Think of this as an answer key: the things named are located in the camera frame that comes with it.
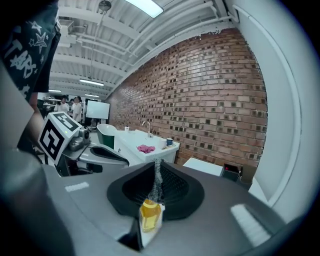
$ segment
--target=glass bottle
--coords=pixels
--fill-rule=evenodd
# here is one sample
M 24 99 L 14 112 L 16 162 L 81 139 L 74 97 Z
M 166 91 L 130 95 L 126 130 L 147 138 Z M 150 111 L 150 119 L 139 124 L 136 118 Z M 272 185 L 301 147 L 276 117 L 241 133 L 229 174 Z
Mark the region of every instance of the glass bottle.
M 140 220 L 142 232 L 147 233 L 154 230 L 161 214 L 161 207 L 158 203 L 149 199 L 144 200 L 140 207 Z

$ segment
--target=ceiling light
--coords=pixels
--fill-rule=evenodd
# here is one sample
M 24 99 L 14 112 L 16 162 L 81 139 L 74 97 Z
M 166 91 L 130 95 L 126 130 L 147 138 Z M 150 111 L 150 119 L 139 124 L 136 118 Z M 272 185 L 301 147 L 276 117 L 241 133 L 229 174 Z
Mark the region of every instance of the ceiling light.
M 93 85 L 96 85 L 96 86 L 104 86 L 104 84 L 101 83 L 101 82 L 94 82 L 94 81 L 90 81 L 90 80 L 80 79 L 80 82 L 93 84 Z
M 126 0 L 128 3 L 138 7 L 141 11 L 144 11 L 151 18 L 157 17 L 161 14 L 164 9 L 162 9 L 159 5 L 157 5 L 152 0 Z
M 100 98 L 100 97 L 97 96 L 97 95 L 91 95 L 91 94 L 85 94 L 85 96 Z

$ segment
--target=whiteboard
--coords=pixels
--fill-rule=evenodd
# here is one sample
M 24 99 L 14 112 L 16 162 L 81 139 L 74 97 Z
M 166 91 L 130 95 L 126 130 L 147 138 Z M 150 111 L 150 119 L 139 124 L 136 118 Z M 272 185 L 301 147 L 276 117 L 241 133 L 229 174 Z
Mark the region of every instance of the whiteboard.
M 110 108 L 109 103 L 88 100 L 85 117 L 97 118 L 97 119 L 108 119 L 109 108 Z

